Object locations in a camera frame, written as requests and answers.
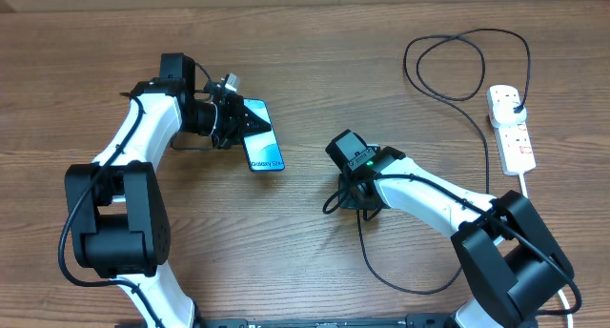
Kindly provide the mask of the blue Galaxy smartphone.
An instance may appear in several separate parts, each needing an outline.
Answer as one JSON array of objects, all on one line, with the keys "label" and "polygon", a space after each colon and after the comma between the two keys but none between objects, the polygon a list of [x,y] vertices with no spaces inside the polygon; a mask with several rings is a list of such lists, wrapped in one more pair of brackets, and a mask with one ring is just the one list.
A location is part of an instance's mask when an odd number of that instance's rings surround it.
[{"label": "blue Galaxy smartphone", "polygon": [[270,132],[243,137],[244,151],[251,171],[283,171],[285,164],[266,103],[259,99],[245,99],[244,110],[244,114],[255,113],[272,125]]}]

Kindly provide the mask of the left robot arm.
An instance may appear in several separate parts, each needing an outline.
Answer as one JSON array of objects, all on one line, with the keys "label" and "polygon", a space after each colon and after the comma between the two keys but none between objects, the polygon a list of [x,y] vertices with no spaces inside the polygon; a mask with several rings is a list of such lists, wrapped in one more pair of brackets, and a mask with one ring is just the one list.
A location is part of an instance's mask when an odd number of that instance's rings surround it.
[{"label": "left robot arm", "polygon": [[129,112],[112,142],[64,178],[61,273],[79,287],[121,288],[144,327],[206,324],[169,263],[171,227],[156,170],[175,137],[208,136],[218,150],[240,145],[253,172],[285,168],[266,103],[238,94],[232,73],[198,89],[201,68],[183,53],[162,54],[159,75],[126,92]]}]

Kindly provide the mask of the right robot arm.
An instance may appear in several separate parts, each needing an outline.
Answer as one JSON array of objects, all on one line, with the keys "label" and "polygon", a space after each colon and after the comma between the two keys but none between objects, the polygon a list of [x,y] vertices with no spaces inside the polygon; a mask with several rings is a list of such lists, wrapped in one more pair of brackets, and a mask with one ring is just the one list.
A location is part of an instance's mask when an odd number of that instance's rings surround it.
[{"label": "right robot arm", "polygon": [[338,189],[323,206],[356,211],[373,220],[384,209],[417,217],[449,238],[472,299],[443,320],[445,327],[533,327],[548,315],[544,304],[564,287],[582,296],[574,269],[530,199],[510,191],[501,197],[460,188],[419,167],[405,153],[366,143],[346,130],[325,149],[340,170]]}]

